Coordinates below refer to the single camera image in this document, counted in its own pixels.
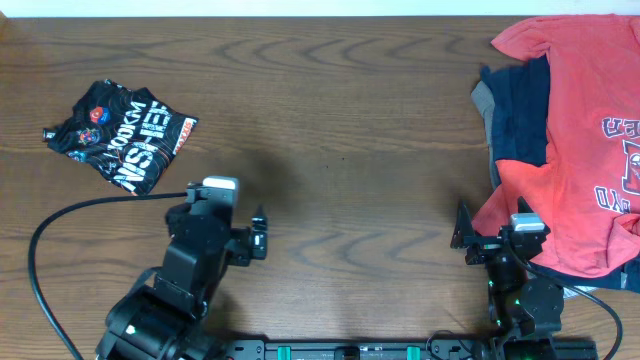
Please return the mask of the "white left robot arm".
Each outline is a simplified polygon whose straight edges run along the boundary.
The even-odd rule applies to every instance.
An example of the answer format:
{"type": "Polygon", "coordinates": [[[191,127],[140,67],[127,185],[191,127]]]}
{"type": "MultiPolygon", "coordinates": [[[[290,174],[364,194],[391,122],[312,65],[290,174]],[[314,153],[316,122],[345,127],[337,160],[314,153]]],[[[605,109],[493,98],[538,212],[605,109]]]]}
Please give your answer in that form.
{"type": "Polygon", "coordinates": [[[268,220],[261,206],[251,225],[232,226],[233,206],[196,200],[170,208],[170,244],[161,266],[140,275],[108,313],[98,359],[223,359],[225,343],[202,324],[230,266],[267,255],[268,220]]]}

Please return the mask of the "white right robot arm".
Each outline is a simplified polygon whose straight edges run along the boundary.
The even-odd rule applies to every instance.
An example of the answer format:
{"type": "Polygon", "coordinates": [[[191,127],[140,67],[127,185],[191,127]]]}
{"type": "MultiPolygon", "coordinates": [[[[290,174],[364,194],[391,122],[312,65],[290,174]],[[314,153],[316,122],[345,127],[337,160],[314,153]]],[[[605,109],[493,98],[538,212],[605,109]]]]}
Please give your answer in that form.
{"type": "Polygon", "coordinates": [[[518,212],[494,236],[474,230],[464,202],[457,208],[450,247],[466,251],[465,263],[488,274],[488,309],[496,325],[483,342],[472,345],[474,359],[557,359],[553,334],[560,331],[564,290],[534,275],[528,261],[542,252],[549,227],[522,198],[518,212]]]}

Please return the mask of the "black orange-lined jersey shirt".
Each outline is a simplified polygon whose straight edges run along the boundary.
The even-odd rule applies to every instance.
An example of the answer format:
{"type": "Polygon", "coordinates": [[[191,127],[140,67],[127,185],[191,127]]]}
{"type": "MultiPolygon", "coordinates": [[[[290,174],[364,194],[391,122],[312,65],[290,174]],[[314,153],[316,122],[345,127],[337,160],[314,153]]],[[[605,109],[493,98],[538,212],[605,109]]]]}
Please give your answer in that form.
{"type": "Polygon", "coordinates": [[[88,164],[133,195],[155,187],[199,119],[175,111],[148,88],[94,82],[62,124],[43,130],[51,150],[88,164]]]}

